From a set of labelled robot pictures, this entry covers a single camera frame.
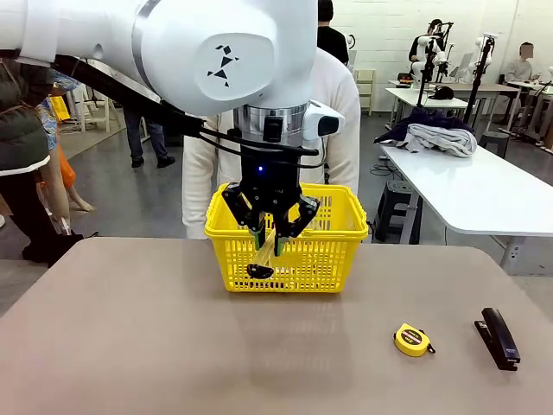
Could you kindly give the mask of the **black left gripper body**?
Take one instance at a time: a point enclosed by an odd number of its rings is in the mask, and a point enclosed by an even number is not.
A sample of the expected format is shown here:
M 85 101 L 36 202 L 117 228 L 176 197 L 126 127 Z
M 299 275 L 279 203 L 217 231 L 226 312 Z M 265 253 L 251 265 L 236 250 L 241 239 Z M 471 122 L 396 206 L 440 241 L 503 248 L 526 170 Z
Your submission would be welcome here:
M 251 206 L 276 216 L 288 215 L 299 201 L 301 157 L 284 150 L 241 146 L 240 189 Z

